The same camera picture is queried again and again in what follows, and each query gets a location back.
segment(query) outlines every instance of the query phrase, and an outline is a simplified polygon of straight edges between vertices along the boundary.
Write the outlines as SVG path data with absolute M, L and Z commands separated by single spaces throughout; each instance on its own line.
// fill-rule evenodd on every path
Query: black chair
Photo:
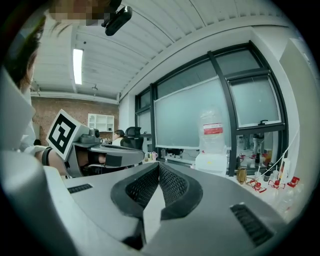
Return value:
M 126 129 L 125 137 L 121 140 L 120 145 L 123 147 L 142 150 L 144 138 L 140 134 L 141 127 L 129 127 Z

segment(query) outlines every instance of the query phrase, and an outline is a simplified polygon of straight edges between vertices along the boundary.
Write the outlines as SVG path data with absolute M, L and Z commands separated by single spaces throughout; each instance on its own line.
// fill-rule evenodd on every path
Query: fluorescent light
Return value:
M 82 55 L 84 50 L 73 49 L 73 74 L 74 82 L 77 85 L 82 85 Z

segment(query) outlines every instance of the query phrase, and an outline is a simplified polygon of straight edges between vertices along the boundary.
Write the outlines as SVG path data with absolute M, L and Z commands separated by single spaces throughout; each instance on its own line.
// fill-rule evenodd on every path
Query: white cable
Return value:
M 255 178 L 255 179 L 254 179 L 255 181 L 257 181 L 257 179 L 259 179 L 261 176 L 265 175 L 265 174 L 266 174 L 268 171 L 270 171 L 281 159 L 284 158 L 286 152 L 289 150 L 290 146 L 292 145 L 292 143 L 294 142 L 295 138 L 297 137 L 299 130 L 300 130 L 300 129 L 298 129 L 298 130 L 296 131 L 296 133 L 295 133 L 292 141 L 290 142 L 289 146 L 286 148 L 286 150 L 284 151 L 284 153 L 282 154 L 282 156 L 279 158 L 279 160 L 276 161 L 274 165 L 272 165 L 269 169 L 267 169 L 267 170 L 266 170 L 263 174 L 261 174 L 258 178 Z

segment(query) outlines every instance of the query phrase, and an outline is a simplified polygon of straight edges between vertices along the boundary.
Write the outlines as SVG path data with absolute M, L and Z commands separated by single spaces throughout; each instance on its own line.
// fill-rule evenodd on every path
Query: brick wall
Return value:
M 101 114 L 114 116 L 114 129 L 119 126 L 119 106 L 101 102 L 63 99 L 63 98 L 32 98 L 32 106 L 35 109 L 33 122 L 40 126 L 41 144 L 47 146 L 47 133 L 56 115 L 62 109 L 83 125 L 88 125 L 88 114 Z M 101 138 L 112 139 L 112 132 L 101 132 Z

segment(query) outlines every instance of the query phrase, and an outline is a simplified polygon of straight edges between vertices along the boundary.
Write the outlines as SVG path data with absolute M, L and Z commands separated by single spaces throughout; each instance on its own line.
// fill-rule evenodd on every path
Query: black window frame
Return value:
M 243 50 L 249 50 L 253 55 L 260 68 L 255 68 L 251 70 L 245 70 L 235 73 L 223 74 L 216 57 L 224 54 L 229 54 L 232 52 L 238 52 Z M 152 151 L 155 151 L 160 156 L 160 148 L 156 147 L 156 133 L 155 133 L 155 110 L 154 110 L 154 101 L 158 99 L 158 86 L 161 86 L 161 83 L 170 79 L 171 77 L 188 70 L 199 63 L 203 63 L 207 60 L 211 61 L 211 64 L 216 72 L 216 75 L 219 77 L 223 93 L 226 99 L 226 105 L 229 114 L 229 123 L 230 123 L 230 140 L 231 140 L 231 150 L 229 155 L 229 168 L 227 174 L 229 176 L 234 176 L 236 174 L 236 160 L 237 160 L 237 136 L 245 134 L 255 134 L 255 133 L 268 133 L 268 132 L 278 132 L 278 150 L 276 159 L 279 160 L 282 156 L 285 149 L 288 147 L 289 140 L 289 129 L 288 129 L 288 116 L 286 104 L 284 101 L 283 94 L 280 89 L 280 85 L 276 79 L 274 72 L 272 71 L 270 65 L 266 61 L 265 57 L 258 50 L 258 48 L 249 40 L 247 43 L 237 44 L 229 47 L 225 47 L 216 51 L 208 51 L 206 54 L 195 58 L 180 67 L 174 69 L 173 71 L 167 73 L 154 83 L 151 83 L 148 88 L 143 90 L 135 98 L 135 125 L 138 125 L 138 115 L 150 110 L 151 116 L 151 140 L 152 140 Z M 273 89 L 275 91 L 276 100 L 278 102 L 281 122 L 272 123 L 272 124 L 263 124 L 258 126 L 249 126 L 249 127 L 239 127 L 238 126 L 238 116 L 235 101 L 233 99 L 233 93 L 231 91 L 230 82 L 234 80 L 239 80 L 249 77 L 257 77 L 266 75 L 269 77 Z M 150 92 L 150 105 L 143 108 L 139 108 L 141 96 L 145 93 Z M 256 169 L 248 170 L 248 175 L 253 175 Z

